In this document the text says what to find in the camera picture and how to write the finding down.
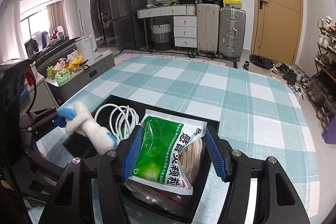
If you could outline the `white blue plush toy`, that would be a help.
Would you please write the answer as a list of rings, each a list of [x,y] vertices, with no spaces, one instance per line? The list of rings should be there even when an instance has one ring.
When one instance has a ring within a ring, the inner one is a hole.
[[[76,111],[76,117],[72,120],[66,119],[65,130],[68,135],[77,133],[87,137],[100,155],[117,147],[116,138],[107,128],[96,122],[83,102],[77,101],[69,109]]]

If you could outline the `bag of cream rope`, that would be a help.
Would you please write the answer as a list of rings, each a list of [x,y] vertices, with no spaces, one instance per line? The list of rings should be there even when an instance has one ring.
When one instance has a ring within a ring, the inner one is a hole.
[[[161,174],[163,157],[159,153],[155,157],[145,156],[143,163],[137,163],[130,180],[159,190],[190,196],[201,164],[203,142],[198,139],[181,153],[172,153],[172,163]]]

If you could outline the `black cardboard box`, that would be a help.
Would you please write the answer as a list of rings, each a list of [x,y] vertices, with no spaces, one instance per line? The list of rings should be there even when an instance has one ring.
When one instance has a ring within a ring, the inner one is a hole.
[[[68,134],[87,137],[97,151],[103,223],[130,223],[125,199],[151,213],[191,223],[210,169],[207,138],[218,122],[137,102],[106,103],[91,113],[82,102],[61,108]]]

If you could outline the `green white medicine sachet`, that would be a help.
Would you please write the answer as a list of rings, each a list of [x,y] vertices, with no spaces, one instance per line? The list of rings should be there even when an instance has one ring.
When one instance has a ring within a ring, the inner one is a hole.
[[[173,162],[170,159],[172,153],[181,153],[191,143],[205,136],[207,122],[147,109],[141,126],[142,146],[136,164],[143,163],[145,156],[155,157],[161,153],[163,174],[167,165]]]

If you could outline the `grey low cabinet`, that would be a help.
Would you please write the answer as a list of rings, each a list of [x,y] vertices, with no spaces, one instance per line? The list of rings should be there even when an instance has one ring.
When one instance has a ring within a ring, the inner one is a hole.
[[[99,52],[101,55],[95,60],[88,61],[87,69],[79,69],[71,74],[71,78],[58,85],[56,79],[46,78],[52,94],[60,102],[66,102],[75,93],[91,83],[97,77],[115,66],[111,50]]]

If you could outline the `yellow plastic bag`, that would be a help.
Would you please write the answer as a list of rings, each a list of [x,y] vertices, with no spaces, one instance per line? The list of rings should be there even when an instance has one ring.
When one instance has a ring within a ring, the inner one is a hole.
[[[75,57],[69,62],[68,67],[66,67],[66,69],[68,71],[79,69],[80,65],[83,63],[83,58],[84,58],[83,55],[78,55],[77,57]]]

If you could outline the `purple bag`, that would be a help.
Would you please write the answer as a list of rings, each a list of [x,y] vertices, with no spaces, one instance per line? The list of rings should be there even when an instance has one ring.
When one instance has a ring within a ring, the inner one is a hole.
[[[324,129],[322,139],[327,144],[336,144],[336,120],[333,118]]]

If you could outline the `teal checkered tablecloth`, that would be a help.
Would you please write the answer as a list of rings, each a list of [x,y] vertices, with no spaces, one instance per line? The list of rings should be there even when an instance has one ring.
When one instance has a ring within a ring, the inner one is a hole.
[[[219,135],[249,157],[274,156],[311,223],[319,208],[315,147],[299,101],[281,81],[204,62],[137,56],[105,72],[65,107],[93,111],[110,95],[219,121]]]

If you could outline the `white electric kettle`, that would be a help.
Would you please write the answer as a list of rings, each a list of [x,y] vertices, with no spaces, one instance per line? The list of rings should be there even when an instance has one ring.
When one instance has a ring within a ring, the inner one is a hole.
[[[78,54],[82,55],[86,60],[94,60],[95,59],[95,50],[96,39],[93,35],[82,36],[75,40],[76,49]]]

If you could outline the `black trash bin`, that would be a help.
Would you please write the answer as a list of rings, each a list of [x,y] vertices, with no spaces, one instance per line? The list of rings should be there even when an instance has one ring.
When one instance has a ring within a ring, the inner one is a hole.
[[[262,57],[259,55],[250,55],[249,56],[249,61],[253,64],[256,65],[259,68],[266,69],[266,70],[271,70],[274,67],[274,62],[266,57]]]

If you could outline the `dark grey refrigerator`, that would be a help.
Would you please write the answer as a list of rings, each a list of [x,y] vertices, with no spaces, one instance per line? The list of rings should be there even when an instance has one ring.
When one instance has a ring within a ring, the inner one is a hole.
[[[147,0],[110,0],[118,50],[138,50],[145,46],[143,22],[137,17],[137,10],[146,5]]]

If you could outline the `white drawer desk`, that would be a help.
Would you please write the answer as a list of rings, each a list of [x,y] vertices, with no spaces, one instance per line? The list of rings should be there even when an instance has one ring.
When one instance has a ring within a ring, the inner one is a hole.
[[[195,5],[154,6],[140,9],[137,17],[151,25],[164,24],[168,21],[173,26],[173,47],[197,48],[197,16]]]

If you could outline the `silver aluminium suitcase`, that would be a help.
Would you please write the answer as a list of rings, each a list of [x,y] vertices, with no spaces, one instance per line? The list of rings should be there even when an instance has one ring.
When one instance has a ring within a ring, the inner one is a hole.
[[[239,61],[243,52],[246,13],[242,9],[223,7],[219,14],[218,52]]]

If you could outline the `beige suitcase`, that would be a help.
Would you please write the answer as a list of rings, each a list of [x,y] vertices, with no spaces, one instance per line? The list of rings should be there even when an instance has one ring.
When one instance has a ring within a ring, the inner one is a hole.
[[[197,48],[200,52],[218,51],[220,6],[197,4]]]

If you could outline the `yellow wooden door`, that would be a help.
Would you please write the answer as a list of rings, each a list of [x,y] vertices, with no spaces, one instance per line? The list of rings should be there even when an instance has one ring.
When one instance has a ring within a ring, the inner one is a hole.
[[[251,52],[293,65],[302,22],[303,0],[255,0]]]

